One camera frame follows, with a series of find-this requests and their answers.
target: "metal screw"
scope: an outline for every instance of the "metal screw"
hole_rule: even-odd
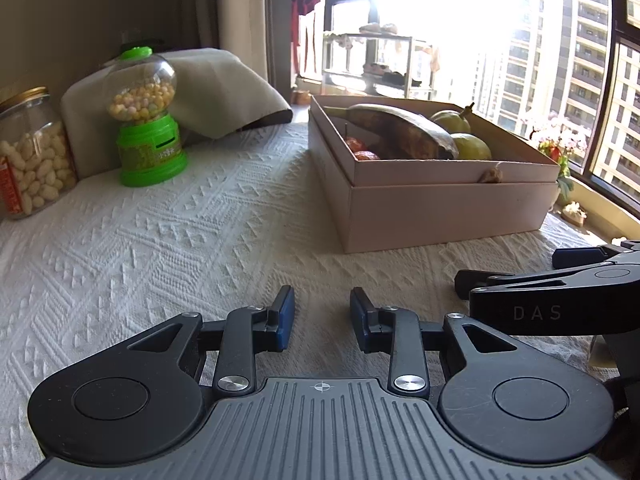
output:
[[[426,382],[417,375],[401,375],[394,381],[396,388],[406,392],[415,392],[424,388]]]
[[[228,375],[218,381],[218,387],[228,392],[239,392],[249,385],[249,380],[242,375]]]

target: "green gumball machine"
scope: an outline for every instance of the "green gumball machine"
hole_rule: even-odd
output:
[[[148,46],[124,52],[107,74],[107,110],[123,123],[116,144],[124,186],[158,184],[186,168],[178,123],[167,111],[175,90],[174,68]]]

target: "banana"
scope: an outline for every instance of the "banana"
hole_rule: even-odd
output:
[[[324,112],[379,135],[412,158],[458,158],[453,137],[422,115],[393,106],[373,104],[358,104],[349,108],[324,107]]]

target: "white textured bedspread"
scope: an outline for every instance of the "white textured bedspread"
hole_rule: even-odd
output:
[[[465,311],[452,288],[461,268],[550,268],[556,247],[585,241],[548,216],[542,230],[498,238],[343,254],[310,156],[306,124],[233,134],[192,147],[183,174],[129,189],[117,172],[79,183],[52,207],[0,224],[0,478],[42,458],[27,421],[31,391],[48,375],[185,310],[205,320],[296,293],[283,354],[257,357],[265,375],[379,376],[388,357],[362,354],[349,292],[422,319]],[[587,338],[534,344],[584,367]],[[212,364],[203,375],[210,381]],[[431,377],[442,382],[437,358]]]

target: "jar lid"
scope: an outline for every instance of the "jar lid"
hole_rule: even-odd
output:
[[[153,52],[154,51],[151,50],[151,47],[135,46],[133,48],[130,48],[129,50],[125,50],[122,54],[120,54],[120,59],[144,59],[145,57],[151,56]]]
[[[36,97],[42,97],[43,95],[49,95],[49,89],[46,86],[37,86],[30,90],[25,90],[17,95],[9,97],[7,100],[0,103],[0,114],[7,111],[9,108],[13,108],[16,105],[22,104],[30,99]]]

